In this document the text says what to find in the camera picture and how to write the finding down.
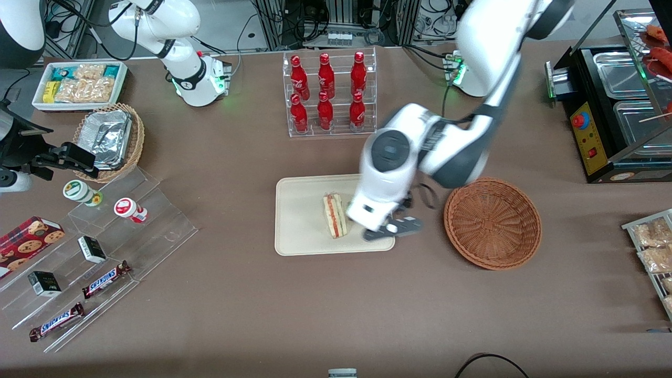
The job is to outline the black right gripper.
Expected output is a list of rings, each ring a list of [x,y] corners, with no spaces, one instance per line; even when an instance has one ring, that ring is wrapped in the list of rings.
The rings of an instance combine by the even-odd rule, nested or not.
[[[65,142],[58,147],[48,143],[24,143],[21,155],[24,162],[20,172],[38,175],[41,179],[53,176],[51,168],[70,170],[88,181],[96,181],[99,176],[94,154],[74,143]]]

